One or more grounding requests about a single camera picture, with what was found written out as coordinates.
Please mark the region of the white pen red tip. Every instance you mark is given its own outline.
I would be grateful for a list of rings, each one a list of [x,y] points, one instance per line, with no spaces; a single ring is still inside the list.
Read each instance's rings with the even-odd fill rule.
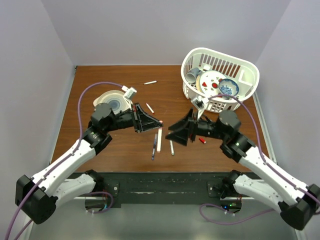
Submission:
[[[151,106],[150,106],[148,103],[145,103],[145,104],[146,104],[147,108],[150,110],[150,112],[151,112],[152,114],[155,114],[155,112],[154,112],[154,110],[151,108]]]

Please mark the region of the blue pen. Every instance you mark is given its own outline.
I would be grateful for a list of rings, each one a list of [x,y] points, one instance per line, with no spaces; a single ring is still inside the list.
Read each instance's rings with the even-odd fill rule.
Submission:
[[[158,134],[156,133],[154,135],[154,141],[153,141],[153,147],[152,147],[152,154],[151,154],[151,160],[154,161],[155,159],[155,153],[157,148],[157,140],[158,140]]]

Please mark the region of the white pen green tip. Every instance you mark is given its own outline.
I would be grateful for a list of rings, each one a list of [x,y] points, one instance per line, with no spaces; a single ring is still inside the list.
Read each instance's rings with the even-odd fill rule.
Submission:
[[[170,152],[171,155],[174,156],[175,155],[175,151],[174,151],[174,144],[172,140],[169,140],[169,144],[170,144]]]

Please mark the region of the red pen cap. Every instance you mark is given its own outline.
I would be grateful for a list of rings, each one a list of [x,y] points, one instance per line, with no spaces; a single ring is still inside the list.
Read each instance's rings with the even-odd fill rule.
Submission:
[[[206,144],[206,140],[204,139],[204,138],[199,138],[199,141],[201,142],[201,143],[203,143],[203,144]]]

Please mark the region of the white pen pink end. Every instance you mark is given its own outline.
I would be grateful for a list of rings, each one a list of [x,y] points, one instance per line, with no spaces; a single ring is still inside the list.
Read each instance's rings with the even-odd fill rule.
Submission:
[[[157,132],[157,146],[156,146],[156,151],[158,153],[161,152],[161,147],[162,147],[162,133],[163,133],[163,128],[160,127],[158,129],[158,132]]]

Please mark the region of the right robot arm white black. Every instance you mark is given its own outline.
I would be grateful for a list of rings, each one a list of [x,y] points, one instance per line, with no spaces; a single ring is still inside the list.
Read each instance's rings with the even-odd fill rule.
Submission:
[[[224,110],[216,121],[197,119],[193,110],[171,125],[165,137],[186,146],[196,136],[221,140],[223,154],[250,169],[264,182],[234,171],[223,183],[223,192],[230,197],[237,193],[254,198],[276,212],[292,228],[302,231],[320,208],[320,188],[293,177],[267,158],[261,148],[239,131],[241,121],[232,110]]]

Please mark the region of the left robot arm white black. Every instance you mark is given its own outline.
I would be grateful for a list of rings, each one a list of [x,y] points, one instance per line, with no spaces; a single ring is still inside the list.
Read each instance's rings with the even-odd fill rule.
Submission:
[[[136,133],[158,129],[163,123],[146,113],[139,103],[115,114],[108,103],[98,104],[74,145],[54,163],[32,177],[16,182],[15,204],[37,225],[48,220],[55,210],[76,195],[99,196],[103,181],[92,170],[71,183],[65,180],[82,164],[93,159],[111,142],[112,131],[133,128]]]

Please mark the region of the white plate red fruit pattern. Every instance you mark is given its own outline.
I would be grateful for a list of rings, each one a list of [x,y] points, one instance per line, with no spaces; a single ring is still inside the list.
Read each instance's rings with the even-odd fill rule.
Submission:
[[[206,96],[215,96],[220,93],[218,88],[219,82],[226,78],[227,77],[219,71],[204,71],[196,79],[196,89]]]

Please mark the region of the grey ceramic mug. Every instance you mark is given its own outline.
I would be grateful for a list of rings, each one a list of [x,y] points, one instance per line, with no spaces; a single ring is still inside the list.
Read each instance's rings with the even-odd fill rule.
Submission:
[[[201,75],[203,71],[199,69],[198,67],[192,68],[187,72],[185,75],[185,79],[188,83],[194,84],[197,81],[197,77]]]

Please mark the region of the blue white patterned bowl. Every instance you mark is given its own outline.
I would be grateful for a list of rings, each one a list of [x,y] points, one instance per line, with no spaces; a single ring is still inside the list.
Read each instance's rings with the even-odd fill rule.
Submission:
[[[238,84],[229,78],[222,79],[218,84],[218,90],[223,95],[236,96],[239,93]]]

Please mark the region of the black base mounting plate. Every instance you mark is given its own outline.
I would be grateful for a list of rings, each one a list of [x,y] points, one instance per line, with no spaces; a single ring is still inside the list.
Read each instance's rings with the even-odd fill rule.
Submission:
[[[94,192],[105,190],[113,196],[107,203],[122,205],[200,205],[238,202],[244,195],[223,185],[227,172],[96,172]]]

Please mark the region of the white plastic dish basket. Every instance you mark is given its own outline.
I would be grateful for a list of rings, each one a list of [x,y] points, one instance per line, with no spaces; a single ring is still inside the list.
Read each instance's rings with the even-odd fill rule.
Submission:
[[[184,58],[180,74],[182,89],[188,100],[221,94],[244,102],[256,91],[260,72],[251,62],[205,47],[192,49]]]

